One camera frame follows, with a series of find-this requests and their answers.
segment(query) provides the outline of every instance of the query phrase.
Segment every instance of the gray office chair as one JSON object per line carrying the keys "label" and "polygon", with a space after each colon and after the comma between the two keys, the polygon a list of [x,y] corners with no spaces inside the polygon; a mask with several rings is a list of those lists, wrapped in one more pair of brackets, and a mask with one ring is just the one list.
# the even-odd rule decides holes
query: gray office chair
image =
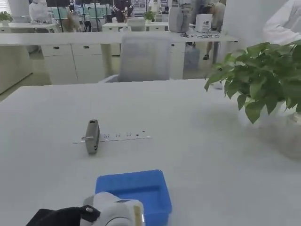
{"label": "gray office chair", "polygon": [[120,74],[100,82],[169,80],[170,52],[167,37],[129,32],[122,37]]}
{"label": "gray office chair", "polygon": [[127,26],[132,32],[144,32],[145,31],[145,19],[144,18],[129,18],[127,20]]}

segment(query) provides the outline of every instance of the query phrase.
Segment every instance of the power strip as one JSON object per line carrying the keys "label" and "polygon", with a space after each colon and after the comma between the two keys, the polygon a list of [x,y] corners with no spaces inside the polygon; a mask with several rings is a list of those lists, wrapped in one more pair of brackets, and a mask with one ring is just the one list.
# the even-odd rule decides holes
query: power strip
{"label": "power strip", "polygon": [[[85,136],[81,138],[81,141],[74,142],[74,144],[81,144],[85,142]],[[119,140],[138,140],[138,139],[149,139],[151,136],[147,134],[146,131],[141,131],[137,133],[125,132],[125,133],[101,133],[99,136],[99,142],[106,141],[119,141]]]}

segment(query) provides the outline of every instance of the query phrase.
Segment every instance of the white cabinet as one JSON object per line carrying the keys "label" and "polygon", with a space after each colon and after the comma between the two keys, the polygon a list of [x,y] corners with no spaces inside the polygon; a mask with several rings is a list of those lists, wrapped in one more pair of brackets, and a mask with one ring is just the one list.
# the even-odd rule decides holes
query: white cabinet
{"label": "white cabinet", "polygon": [[80,84],[98,83],[105,79],[100,44],[72,44],[75,69]]}
{"label": "white cabinet", "polygon": [[71,45],[42,46],[52,85],[77,84]]}
{"label": "white cabinet", "polygon": [[4,33],[12,33],[11,29],[9,27],[1,27],[0,28],[0,34],[4,34]]}
{"label": "white cabinet", "polygon": [[170,54],[170,78],[183,79],[185,42],[173,43]]}
{"label": "white cabinet", "polygon": [[[103,32],[119,32],[119,27],[103,27]],[[112,56],[120,56],[120,44],[111,44]]]}
{"label": "white cabinet", "polygon": [[165,27],[164,26],[150,26],[149,31],[150,32],[163,32],[163,31],[165,31]]}
{"label": "white cabinet", "polygon": [[79,84],[98,83],[105,79],[101,55],[74,56]]}
{"label": "white cabinet", "polygon": [[0,46],[0,93],[32,73],[25,46]]}

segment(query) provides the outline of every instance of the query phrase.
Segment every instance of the blue plastic container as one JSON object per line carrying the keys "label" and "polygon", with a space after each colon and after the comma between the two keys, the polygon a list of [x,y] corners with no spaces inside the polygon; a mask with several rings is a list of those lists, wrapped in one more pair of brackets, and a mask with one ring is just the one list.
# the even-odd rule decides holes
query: blue plastic container
{"label": "blue plastic container", "polygon": [[168,189],[160,170],[100,176],[96,181],[95,194],[99,192],[142,202],[146,226],[167,225],[172,212]]}

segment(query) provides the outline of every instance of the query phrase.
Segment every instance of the white table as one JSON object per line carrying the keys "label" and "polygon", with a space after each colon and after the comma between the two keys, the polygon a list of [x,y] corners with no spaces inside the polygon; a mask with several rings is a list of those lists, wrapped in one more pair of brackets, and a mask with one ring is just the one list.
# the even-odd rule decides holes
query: white table
{"label": "white table", "polygon": [[[103,26],[103,32],[119,32],[121,28],[127,27],[126,23],[106,23]],[[168,22],[151,22],[149,24],[145,24],[145,27],[148,31],[167,31],[168,30]],[[112,56],[120,55],[120,44],[112,44],[111,45],[111,53]]]}
{"label": "white table", "polygon": [[46,29],[48,32],[52,30],[56,32],[56,24],[30,24],[30,23],[9,23],[8,26],[0,24],[1,29]]}
{"label": "white table", "polygon": [[[39,208],[80,206],[100,175],[161,169],[170,226],[296,226],[301,164],[247,133],[235,99],[203,80],[21,87],[0,103],[0,218],[26,225]],[[84,144],[102,132],[145,140]]]}
{"label": "white table", "polygon": [[[126,23],[105,23],[104,25],[102,25],[103,28],[122,28],[122,27],[126,27],[127,24]],[[145,24],[146,27],[168,27],[168,22],[151,22],[149,24]]]}
{"label": "white table", "polygon": [[[9,23],[8,26],[0,24],[0,36],[5,33],[34,32],[36,29],[57,32],[55,24]],[[25,46],[0,46],[0,93],[30,75],[32,70],[32,62]]]}
{"label": "white table", "polygon": [[[39,45],[46,48],[57,48],[59,47],[63,51],[53,55],[44,56],[60,56],[61,59],[52,58],[53,61],[49,61],[51,64],[48,67],[48,70],[54,69],[50,74],[54,76],[65,76],[66,73],[68,76],[73,77],[73,79],[68,82],[64,80],[62,83],[53,83],[52,76],[50,75],[50,80],[52,84],[73,84],[76,78],[75,70],[76,66],[72,61],[74,56],[74,51],[71,50],[73,46],[80,45],[81,48],[89,46],[91,52],[94,49],[100,49],[100,47],[91,46],[91,45],[101,45],[101,50],[96,53],[89,55],[99,56],[98,61],[103,63],[103,71],[105,71],[106,76],[112,74],[112,65],[111,65],[111,44],[120,44],[122,41],[122,36],[126,32],[84,32],[84,33],[36,33],[36,34],[2,34],[0,36],[0,46],[18,46],[18,45]],[[170,74],[172,79],[182,79],[183,78],[183,68],[184,68],[184,55],[185,55],[185,43],[186,42],[236,42],[237,39],[229,35],[220,35],[218,38],[199,38],[199,33],[194,33],[193,37],[185,38],[182,37],[179,33],[174,32],[132,32],[136,35],[141,36],[165,36],[168,37],[172,42],[171,48],[171,64],[170,64]],[[90,61],[83,59],[83,62],[89,63]],[[81,70],[84,75],[99,73],[99,68],[96,68],[95,65],[98,65],[97,60],[93,62],[93,65],[83,64],[87,66],[84,70]]]}

